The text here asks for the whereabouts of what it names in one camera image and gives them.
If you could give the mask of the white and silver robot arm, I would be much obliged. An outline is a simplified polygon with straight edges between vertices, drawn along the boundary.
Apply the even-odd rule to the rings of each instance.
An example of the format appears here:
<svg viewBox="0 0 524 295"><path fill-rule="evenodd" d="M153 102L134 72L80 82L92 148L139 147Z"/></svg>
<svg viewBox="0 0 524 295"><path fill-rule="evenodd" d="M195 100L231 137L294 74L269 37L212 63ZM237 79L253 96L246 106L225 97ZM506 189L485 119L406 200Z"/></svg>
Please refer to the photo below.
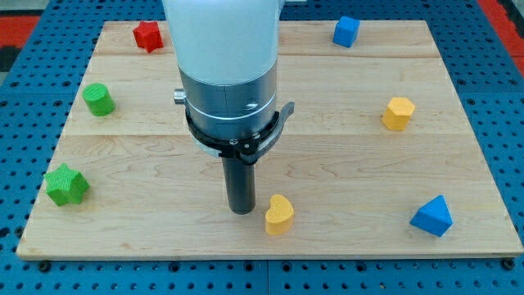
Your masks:
<svg viewBox="0 0 524 295"><path fill-rule="evenodd" d="M255 164L293 103L276 109L281 0L164 0L188 127L214 157Z"/></svg>

